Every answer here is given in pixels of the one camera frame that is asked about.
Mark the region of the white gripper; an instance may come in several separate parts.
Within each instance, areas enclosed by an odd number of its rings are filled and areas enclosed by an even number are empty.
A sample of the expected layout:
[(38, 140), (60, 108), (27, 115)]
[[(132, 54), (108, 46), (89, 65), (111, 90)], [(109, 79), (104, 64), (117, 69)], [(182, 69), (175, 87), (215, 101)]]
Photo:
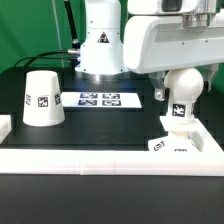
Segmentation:
[(165, 71), (172, 69), (206, 65), (204, 90), (211, 91), (224, 62), (221, 0), (128, 0), (127, 10), (124, 64), (135, 73), (150, 73), (156, 100), (168, 99)]

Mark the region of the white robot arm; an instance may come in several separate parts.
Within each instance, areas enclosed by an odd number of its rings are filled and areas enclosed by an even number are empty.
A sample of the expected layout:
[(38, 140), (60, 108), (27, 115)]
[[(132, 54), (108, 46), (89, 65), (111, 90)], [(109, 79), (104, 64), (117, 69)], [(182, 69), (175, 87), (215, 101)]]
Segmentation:
[(170, 70), (202, 67), (210, 83), (224, 63), (224, 0), (84, 0), (86, 39), (76, 71), (92, 79), (147, 73), (162, 101)]

